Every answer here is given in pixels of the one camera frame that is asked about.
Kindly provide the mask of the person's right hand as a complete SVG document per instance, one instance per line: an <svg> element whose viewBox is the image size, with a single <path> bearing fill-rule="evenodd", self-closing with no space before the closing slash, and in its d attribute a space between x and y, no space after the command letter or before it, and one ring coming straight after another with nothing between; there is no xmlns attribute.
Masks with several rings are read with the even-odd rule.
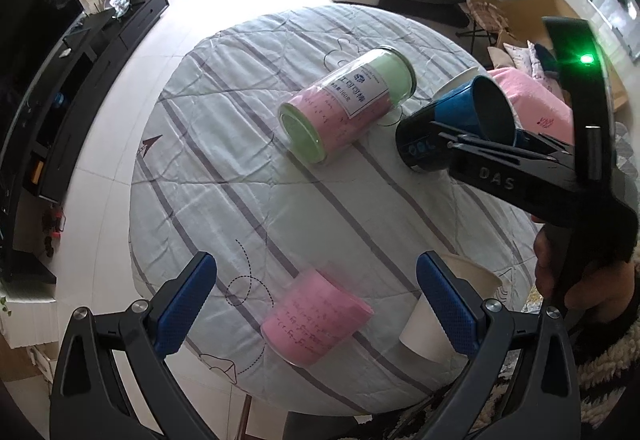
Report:
<svg viewBox="0 0 640 440"><path fill-rule="evenodd" d="M541 296L550 298L555 285L553 267L556 260L545 227L536 236L534 252L537 258L536 288ZM636 274L634 262L620 262L615 267L590 272L567 290L565 307L574 311L593 310L598 321L613 321L631 303Z"/></svg>

